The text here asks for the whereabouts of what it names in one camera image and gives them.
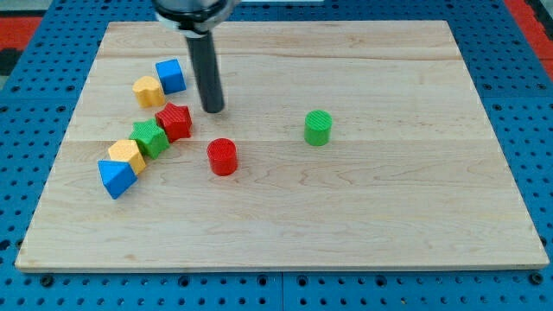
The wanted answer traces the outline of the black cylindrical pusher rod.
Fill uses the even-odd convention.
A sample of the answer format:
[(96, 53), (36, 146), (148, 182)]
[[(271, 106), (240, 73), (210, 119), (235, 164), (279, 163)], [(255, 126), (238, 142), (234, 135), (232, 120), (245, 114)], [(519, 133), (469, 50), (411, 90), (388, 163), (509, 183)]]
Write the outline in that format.
[(223, 111), (225, 100), (219, 76), (213, 33), (208, 31), (202, 37), (187, 38), (187, 45), (202, 110), (212, 114)]

